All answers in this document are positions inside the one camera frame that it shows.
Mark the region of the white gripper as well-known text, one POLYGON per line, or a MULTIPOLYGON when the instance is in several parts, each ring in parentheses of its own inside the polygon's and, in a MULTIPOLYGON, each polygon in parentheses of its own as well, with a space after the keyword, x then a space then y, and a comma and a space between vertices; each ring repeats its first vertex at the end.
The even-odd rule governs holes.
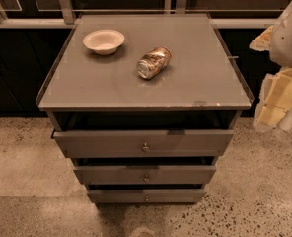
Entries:
MULTIPOLYGON (((249 48, 269 51, 273 26, 252 40, 249 48)), ((268 132, 277 127, 292 108, 292 68, 282 67, 275 75, 266 74, 259 93, 259 103, 254 113, 253 127, 257 132, 268 132)))

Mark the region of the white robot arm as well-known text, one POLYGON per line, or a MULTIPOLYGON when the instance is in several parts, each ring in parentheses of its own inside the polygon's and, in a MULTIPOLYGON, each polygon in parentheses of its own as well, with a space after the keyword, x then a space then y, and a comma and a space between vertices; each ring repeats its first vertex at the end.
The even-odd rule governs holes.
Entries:
POLYGON ((253 126, 258 132, 292 128, 292 1, 277 21, 250 43, 250 49, 268 51, 270 60, 281 66, 262 81, 253 126))

